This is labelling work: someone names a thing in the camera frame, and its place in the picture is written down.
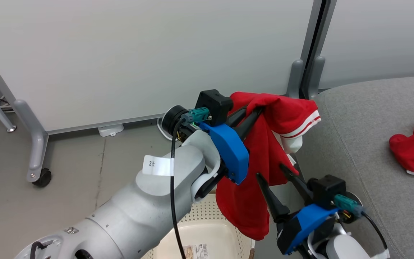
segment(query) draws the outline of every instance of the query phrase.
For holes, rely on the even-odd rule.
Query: beige plastic basket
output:
[[[240,233],[223,216],[215,194],[209,194],[200,203],[193,204],[191,212],[179,222],[178,227],[183,246],[202,244],[201,249],[207,248],[202,259],[253,259],[255,241]],[[143,259],[179,258],[181,256],[174,230],[143,256]]]

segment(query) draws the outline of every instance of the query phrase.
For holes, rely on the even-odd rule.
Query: tiled floor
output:
[[[170,149],[150,122],[115,137],[100,137],[96,129],[54,135],[44,162],[52,181],[39,189],[25,181],[30,136],[15,114],[9,118],[18,129],[7,133],[0,122],[0,258],[13,258],[34,240],[81,220],[135,179],[145,154],[161,156]],[[291,210],[301,206],[291,185],[273,190]],[[282,258],[273,223],[256,244],[255,259],[265,258]]]

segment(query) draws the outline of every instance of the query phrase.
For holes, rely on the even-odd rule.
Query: gray sofa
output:
[[[297,152],[305,179],[346,180],[379,226],[391,258],[414,259],[414,176],[396,162],[389,138],[414,128],[414,77],[361,82],[322,92],[322,117]],[[370,256],[381,240],[367,220],[347,225]]]

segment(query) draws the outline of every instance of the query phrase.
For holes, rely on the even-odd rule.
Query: white partition board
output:
[[[0,75],[46,131],[286,93],[312,0],[0,0]]]
[[[414,1],[338,0],[319,88],[414,76]]]

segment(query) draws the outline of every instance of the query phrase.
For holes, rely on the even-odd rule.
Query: product label sticker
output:
[[[186,259],[209,259],[207,244],[183,246]]]
[[[142,172],[145,175],[174,176],[174,158],[145,155]]]

